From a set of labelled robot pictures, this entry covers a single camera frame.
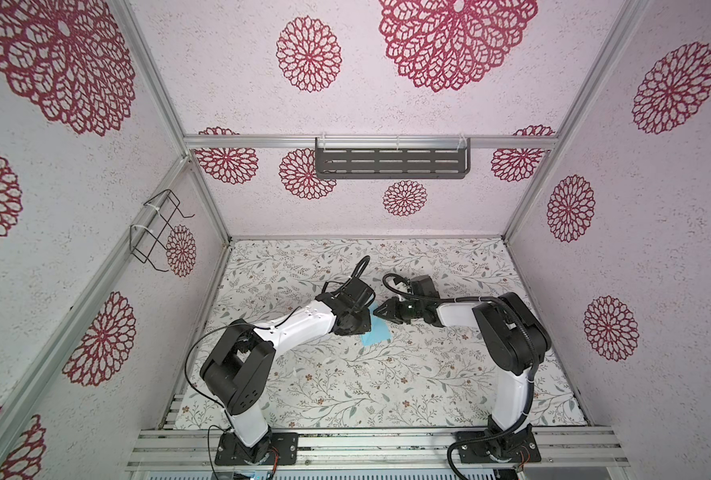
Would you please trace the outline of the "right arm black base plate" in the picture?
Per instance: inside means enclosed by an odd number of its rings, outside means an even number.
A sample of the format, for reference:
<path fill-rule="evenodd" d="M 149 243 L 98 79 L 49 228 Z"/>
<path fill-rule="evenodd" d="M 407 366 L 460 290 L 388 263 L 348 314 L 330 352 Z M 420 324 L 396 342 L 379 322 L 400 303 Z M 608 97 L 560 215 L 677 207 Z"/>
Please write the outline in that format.
<path fill-rule="evenodd" d="M 541 452 L 537 447 L 535 435 L 529 429 L 487 442 L 473 442 L 475 438 L 485 435 L 485 431 L 460 431 L 455 434 L 455 440 L 465 441 L 461 446 L 459 456 L 463 464 L 478 463 L 539 463 Z"/>

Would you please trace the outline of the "light blue square paper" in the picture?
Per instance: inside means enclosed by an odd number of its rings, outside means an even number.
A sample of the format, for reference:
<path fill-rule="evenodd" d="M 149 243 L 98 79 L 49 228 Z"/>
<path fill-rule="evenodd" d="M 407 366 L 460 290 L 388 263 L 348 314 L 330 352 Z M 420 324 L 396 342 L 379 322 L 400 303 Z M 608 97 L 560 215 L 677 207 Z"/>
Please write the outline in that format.
<path fill-rule="evenodd" d="M 361 344 L 363 344 L 363 347 L 371 347 L 391 340 L 391 329 L 389 329 L 385 320 L 375 315 L 375 308 L 377 308 L 377 304 L 369 306 L 371 330 L 361 336 Z"/>

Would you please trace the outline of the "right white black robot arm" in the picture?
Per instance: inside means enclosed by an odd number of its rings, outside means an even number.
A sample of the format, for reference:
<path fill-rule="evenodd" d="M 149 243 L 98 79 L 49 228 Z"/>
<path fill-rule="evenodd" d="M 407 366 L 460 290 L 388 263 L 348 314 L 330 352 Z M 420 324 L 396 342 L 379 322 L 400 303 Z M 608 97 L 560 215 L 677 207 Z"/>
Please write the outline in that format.
<path fill-rule="evenodd" d="M 521 296 L 397 296 L 377 306 L 375 316 L 397 324 L 423 319 L 435 327 L 477 328 L 499 368 L 499 380 L 487 432 L 470 442 L 505 452 L 527 441 L 535 378 L 551 350 L 551 337 Z"/>

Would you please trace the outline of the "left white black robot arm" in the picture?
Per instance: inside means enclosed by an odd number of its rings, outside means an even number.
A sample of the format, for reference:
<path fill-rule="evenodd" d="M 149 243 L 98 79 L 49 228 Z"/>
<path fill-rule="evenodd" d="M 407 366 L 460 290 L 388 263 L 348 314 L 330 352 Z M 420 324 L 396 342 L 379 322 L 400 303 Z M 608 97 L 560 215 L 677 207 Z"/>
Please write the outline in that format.
<path fill-rule="evenodd" d="M 276 456 L 272 428 L 258 405 L 275 361 L 327 335 L 370 332 L 372 303 L 371 295 L 356 302 L 321 295 L 266 325 L 237 320 L 227 326 L 200 371 L 232 426 L 223 435 L 233 448 L 225 458 L 260 464 Z"/>

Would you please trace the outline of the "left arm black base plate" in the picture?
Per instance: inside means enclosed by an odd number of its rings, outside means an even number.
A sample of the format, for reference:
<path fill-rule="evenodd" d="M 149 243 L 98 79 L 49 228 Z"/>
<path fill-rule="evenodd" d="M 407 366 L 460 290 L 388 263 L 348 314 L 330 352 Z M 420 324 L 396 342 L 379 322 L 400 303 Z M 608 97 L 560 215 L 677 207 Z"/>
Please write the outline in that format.
<path fill-rule="evenodd" d="M 215 458 L 217 466 L 288 466 L 297 463 L 300 436 L 296 432 L 269 433 L 254 447 L 236 434 L 224 433 Z"/>

